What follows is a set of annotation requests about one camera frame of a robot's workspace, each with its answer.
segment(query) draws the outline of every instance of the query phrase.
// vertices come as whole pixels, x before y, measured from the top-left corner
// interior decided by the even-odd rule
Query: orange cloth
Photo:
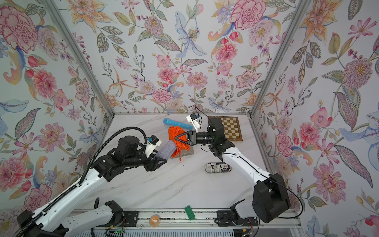
[[[175,157],[179,153],[179,160],[180,161],[182,161],[182,158],[180,157],[180,153],[181,153],[182,149],[184,149],[186,151],[190,150],[190,146],[189,145],[181,143],[180,141],[175,140],[175,136],[180,135],[182,133],[184,133],[184,130],[181,127],[171,126],[168,129],[168,138],[170,140],[173,140],[175,142],[175,145],[176,145],[176,151],[174,151],[174,153],[172,154],[172,157]],[[183,141],[187,141],[187,136],[183,135],[183,136],[179,137],[179,139],[183,140]]]

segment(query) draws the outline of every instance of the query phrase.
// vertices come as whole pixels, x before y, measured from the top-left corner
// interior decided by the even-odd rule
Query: tape roll
[[[159,226],[159,223],[160,223],[160,216],[159,216],[159,215],[153,215],[152,217],[150,217],[149,224],[150,224],[152,227],[157,227],[157,226]]]

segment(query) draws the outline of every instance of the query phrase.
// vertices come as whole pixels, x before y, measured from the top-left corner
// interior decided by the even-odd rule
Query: marble surface
[[[248,117],[233,116],[238,117],[243,136],[243,142],[235,142],[236,147],[256,165],[265,169]],[[185,115],[117,115],[106,139],[121,128],[135,126],[143,129],[147,136],[157,136],[162,140],[163,146],[168,141],[170,127],[163,123],[164,118],[187,122]],[[206,118],[203,120],[202,131],[205,131],[208,121]],[[119,138],[127,135],[136,136],[143,141],[140,132],[128,130],[115,137],[99,156],[116,147]],[[125,171],[98,189],[78,208],[93,208],[96,197],[100,198],[100,205],[115,200],[125,209],[184,208],[188,205],[192,208],[229,208],[244,198],[252,200],[253,190],[237,170],[208,174],[204,169],[205,164],[219,162],[219,159],[210,152],[202,151],[200,145],[193,148],[193,155],[182,157],[181,162],[179,158],[169,159],[154,172],[146,172],[142,166]]]

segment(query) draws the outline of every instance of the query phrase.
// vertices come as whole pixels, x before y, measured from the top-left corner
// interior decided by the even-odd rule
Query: green block
[[[190,220],[194,220],[195,219],[195,214],[193,213],[192,209],[190,206],[187,206],[186,208],[184,208],[184,210],[186,211],[187,213],[187,216]]]

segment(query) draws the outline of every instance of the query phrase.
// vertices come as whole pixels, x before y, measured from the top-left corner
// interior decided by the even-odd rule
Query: wooden chessboard
[[[209,116],[209,117],[221,118],[222,124],[224,125],[225,137],[229,141],[243,141],[238,117],[229,117],[229,116]]]

